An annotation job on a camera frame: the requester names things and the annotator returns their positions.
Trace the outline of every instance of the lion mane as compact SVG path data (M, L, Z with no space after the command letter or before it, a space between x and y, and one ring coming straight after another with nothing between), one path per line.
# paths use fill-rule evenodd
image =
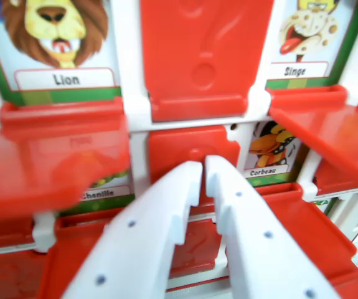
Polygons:
M89 56L100 51L108 33L108 16L101 0L71 1L81 14L87 30L74 60L75 65L80 65ZM51 57L42 48L39 41L26 31L24 23L26 0L21 0L18 6L13 6L10 0L2 0L1 4L1 16L4 18L6 30L17 50L43 64L58 68L59 62Z

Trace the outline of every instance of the monkey card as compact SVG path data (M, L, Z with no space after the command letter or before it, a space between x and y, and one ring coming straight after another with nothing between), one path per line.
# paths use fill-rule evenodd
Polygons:
M357 0L288 0L269 79L329 77Z
M251 179L290 173L300 146L301 141L275 121L257 123L244 176Z
M0 0L5 100L104 100L119 95L119 85L109 0Z

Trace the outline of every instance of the question mark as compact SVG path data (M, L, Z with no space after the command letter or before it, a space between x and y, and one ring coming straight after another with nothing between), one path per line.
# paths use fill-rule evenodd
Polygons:
M218 1L216 16L200 43L199 56L202 60L210 60L213 57L215 44L219 43L240 22L244 13L245 0ZM193 5L193 11L201 15L202 1L196 0L196 3L199 6L194 9L196 6ZM200 89L207 90L213 85L215 75L216 69L213 64L202 62L192 71L192 80Z

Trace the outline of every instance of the red tongue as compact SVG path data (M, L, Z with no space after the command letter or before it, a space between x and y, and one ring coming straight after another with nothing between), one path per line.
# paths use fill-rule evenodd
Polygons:
M280 53L281 54L287 54L287 53L291 52L301 42L302 42L302 39L300 39L299 37L292 37L290 39L287 39L285 41L285 43L281 46Z
M69 49L71 48L69 41L66 40L66 41L53 42L53 48L59 47L61 53L65 53L65 46L68 47Z

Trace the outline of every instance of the monkey tongue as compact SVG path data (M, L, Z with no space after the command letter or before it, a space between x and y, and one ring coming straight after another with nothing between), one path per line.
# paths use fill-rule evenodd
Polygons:
M52 46L53 50L58 53L66 53L71 50L71 44L67 40L55 40Z
M285 43L281 46L280 53L281 54L287 54L291 52L293 49L295 49L303 40L299 37L292 37L290 39L287 39Z

